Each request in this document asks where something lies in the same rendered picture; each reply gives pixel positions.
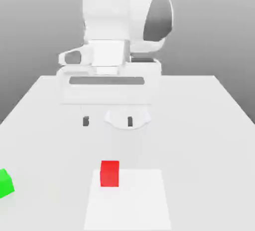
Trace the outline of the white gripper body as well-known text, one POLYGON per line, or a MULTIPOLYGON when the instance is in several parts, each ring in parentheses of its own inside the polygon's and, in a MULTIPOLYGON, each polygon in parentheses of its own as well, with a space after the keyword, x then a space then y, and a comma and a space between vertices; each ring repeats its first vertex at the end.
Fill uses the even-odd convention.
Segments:
POLYGON ((119 67, 67 65, 56 77, 63 104, 150 104, 161 78, 161 64, 128 62, 119 67))

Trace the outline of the small red cube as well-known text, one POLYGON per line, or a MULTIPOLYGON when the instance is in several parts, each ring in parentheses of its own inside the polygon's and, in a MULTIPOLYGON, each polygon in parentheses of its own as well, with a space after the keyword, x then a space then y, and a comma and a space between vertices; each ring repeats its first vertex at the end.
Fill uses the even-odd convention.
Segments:
POLYGON ((101 161, 101 187, 119 187, 119 161, 101 161))

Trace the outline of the small green cube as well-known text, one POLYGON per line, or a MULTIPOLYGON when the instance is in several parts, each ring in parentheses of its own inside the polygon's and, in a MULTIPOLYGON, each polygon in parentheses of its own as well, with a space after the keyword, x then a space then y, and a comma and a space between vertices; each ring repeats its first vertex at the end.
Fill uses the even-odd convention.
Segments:
POLYGON ((6 169, 0 169, 0 198, 3 198, 15 191, 11 176, 6 169))

